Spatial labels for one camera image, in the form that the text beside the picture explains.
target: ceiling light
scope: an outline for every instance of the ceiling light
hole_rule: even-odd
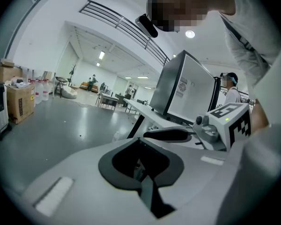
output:
[[[188,30],[186,31],[185,35],[188,37],[188,38],[193,38],[195,36],[195,32],[192,31],[192,30]]]
[[[100,56],[99,56],[99,59],[102,59],[103,57],[104,57],[104,55],[105,55],[105,52],[100,52]]]

